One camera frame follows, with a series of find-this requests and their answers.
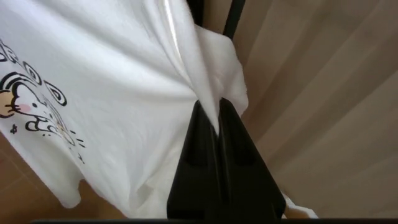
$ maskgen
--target beige curtain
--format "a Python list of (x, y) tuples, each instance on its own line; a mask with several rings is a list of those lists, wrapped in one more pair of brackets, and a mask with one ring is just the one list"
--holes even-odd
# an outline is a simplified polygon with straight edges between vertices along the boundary
[[(230, 4), (205, 1), (205, 27)], [(281, 189), (320, 217), (398, 217), (398, 1), (247, 0), (233, 42)]]

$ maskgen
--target brown wooden floor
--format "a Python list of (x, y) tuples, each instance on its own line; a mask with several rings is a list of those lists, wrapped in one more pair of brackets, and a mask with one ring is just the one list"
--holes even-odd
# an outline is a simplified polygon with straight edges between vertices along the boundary
[(63, 208), (50, 190), (0, 135), (0, 223), (36, 219), (115, 219), (123, 214), (97, 196), (86, 182), (79, 186), (81, 202)]

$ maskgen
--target white t-shirt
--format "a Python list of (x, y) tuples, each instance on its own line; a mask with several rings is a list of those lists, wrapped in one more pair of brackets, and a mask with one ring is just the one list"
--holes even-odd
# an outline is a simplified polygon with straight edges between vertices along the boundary
[(0, 1), (1, 131), (65, 207), (78, 182), (127, 217), (166, 217), (199, 99), (247, 107), (242, 68), (184, 0)]

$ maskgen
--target cartoon print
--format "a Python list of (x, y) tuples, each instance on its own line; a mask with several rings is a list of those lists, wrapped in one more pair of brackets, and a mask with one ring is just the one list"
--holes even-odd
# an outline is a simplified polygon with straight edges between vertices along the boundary
[[(71, 137), (71, 134), (75, 136), (76, 132), (68, 130), (60, 113), (50, 100), (44, 95), (37, 95), (33, 91), (44, 83), (54, 100), (58, 104), (66, 106), (67, 99), (60, 89), (46, 80), (42, 80), (36, 70), (27, 62), (20, 63), (16, 54), (4, 45), (1, 39), (0, 50), (2, 50), (2, 52), (0, 51), (0, 63), (7, 61), (16, 63), (29, 74), (11, 72), (0, 80), (0, 118), (10, 118), (15, 114), (27, 116), (30, 118), (25, 124), (27, 131), (42, 132), (43, 137), (52, 136), (52, 134), (59, 136), (70, 145), (69, 149), (71, 149), (71, 146), (76, 147), (76, 144), (85, 148), (83, 140)], [(10, 132), (12, 134), (17, 133), (15, 124), (13, 124)], [(80, 153), (77, 154), (79, 160), (85, 164)]]

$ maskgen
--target curtain fold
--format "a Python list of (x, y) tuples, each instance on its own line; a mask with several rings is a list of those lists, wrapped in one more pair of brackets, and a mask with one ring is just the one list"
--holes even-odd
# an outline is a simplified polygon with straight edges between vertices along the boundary
[[(205, 1), (208, 29), (231, 1)], [(398, 1), (246, 1), (243, 121), (272, 175), (320, 217), (398, 217)]]

